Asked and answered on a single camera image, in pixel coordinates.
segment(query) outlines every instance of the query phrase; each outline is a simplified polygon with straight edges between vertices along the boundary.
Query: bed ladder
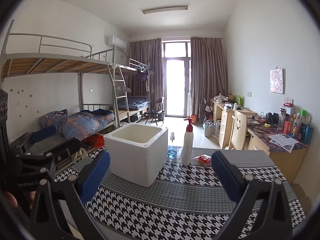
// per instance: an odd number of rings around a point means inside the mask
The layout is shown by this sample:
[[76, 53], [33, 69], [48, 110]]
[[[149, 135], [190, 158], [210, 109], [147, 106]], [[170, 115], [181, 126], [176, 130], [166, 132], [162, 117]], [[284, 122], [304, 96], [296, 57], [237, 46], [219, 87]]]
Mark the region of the bed ladder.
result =
[[107, 66], [107, 69], [109, 71], [109, 76], [112, 84], [112, 99], [113, 99], [113, 110], [114, 110], [114, 115], [115, 115], [115, 127], [120, 128], [120, 118], [119, 118], [119, 109], [118, 109], [118, 99], [124, 98], [125, 101], [125, 108], [126, 108], [126, 114], [128, 117], [128, 123], [130, 123], [130, 114], [129, 114], [129, 106], [128, 106], [128, 96], [127, 92], [124, 91], [124, 96], [117, 96], [116, 94], [116, 86], [115, 82], [123, 82], [124, 88], [125, 86], [125, 81], [124, 81], [124, 76], [122, 74], [121, 68], [119, 68], [120, 76], [122, 79], [116, 79], [116, 68], [117, 65], [115, 64], [115, 53], [116, 53], [116, 47], [113, 46], [113, 55], [112, 55], [112, 73], [110, 71], [109, 66]]

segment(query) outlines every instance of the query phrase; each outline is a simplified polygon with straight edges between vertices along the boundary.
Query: headphones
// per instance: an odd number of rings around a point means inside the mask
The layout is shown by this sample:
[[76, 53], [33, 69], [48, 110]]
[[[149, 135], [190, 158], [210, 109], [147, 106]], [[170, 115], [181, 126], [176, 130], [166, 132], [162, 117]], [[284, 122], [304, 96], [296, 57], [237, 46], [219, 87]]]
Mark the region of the headphones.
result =
[[266, 114], [266, 123], [278, 125], [279, 122], [279, 114], [277, 113], [267, 113]]

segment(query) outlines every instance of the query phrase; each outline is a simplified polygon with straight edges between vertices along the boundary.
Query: white spray nozzle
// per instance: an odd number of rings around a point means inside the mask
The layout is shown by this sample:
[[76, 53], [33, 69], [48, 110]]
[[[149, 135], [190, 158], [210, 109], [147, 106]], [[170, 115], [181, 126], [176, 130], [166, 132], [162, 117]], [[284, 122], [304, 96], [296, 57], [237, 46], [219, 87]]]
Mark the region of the white spray nozzle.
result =
[[170, 140], [174, 140], [174, 132], [172, 132], [171, 134], [170, 134]]

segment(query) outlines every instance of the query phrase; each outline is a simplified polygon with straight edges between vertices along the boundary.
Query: door frame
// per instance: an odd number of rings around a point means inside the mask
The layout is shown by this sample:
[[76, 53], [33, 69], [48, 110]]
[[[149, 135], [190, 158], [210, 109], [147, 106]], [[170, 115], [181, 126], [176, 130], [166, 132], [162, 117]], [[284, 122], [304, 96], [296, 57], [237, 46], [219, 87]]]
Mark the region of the door frame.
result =
[[[190, 41], [170, 41], [163, 42], [163, 93], [164, 93], [164, 111], [165, 116], [168, 117], [187, 117], [187, 109], [188, 109], [188, 92], [189, 92], [189, 61], [190, 57], [188, 57], [188, 42]], [[166, 43], [185, 43], [186, 44], [186, 57], [165, 57], [165, 45]], [[183, 115], [169, 115], [167, 114], [167, 61], [168, 60], [181, 60], [184, 61], [184, 113]]]

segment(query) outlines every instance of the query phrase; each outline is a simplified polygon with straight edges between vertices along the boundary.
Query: wooden chair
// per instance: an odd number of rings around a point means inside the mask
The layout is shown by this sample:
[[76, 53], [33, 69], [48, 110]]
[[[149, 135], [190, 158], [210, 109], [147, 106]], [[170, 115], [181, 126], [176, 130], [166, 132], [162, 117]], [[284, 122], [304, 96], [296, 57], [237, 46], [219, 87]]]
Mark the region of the wooden chair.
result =
[[151, 120], [150, 123], [152, 123], [153, 119], [155, 119], [155, 120], [156, 120], [156, 125], [158, 126], [156, 115], [161, 116], [161, 121], [162, 121], [162, 123], [164, 124], [164, 121], [163, 121], [163, 118], [162, 118], [162, 112], [163, 112], [163, 110], [162, 110], [162, 105], [163, 105], [163, 100], [164, 100], [164, 97], [159, 98], [159, 99], [156, 101], [155, 105], [153, 106], [152, 110], [149, 110], [149, 111], [146, 111], [146, 112], [145, 112], [145, 114], [148, 116], [145, 124], [148, 122], [149, 117], [152, 116], [152, 120]]
[[245, 147], [246, 134], [247, 116], [240, 113], [239, 111], [235, 111], [229, 149], [233, 147], [235, 150], [242, 150]]

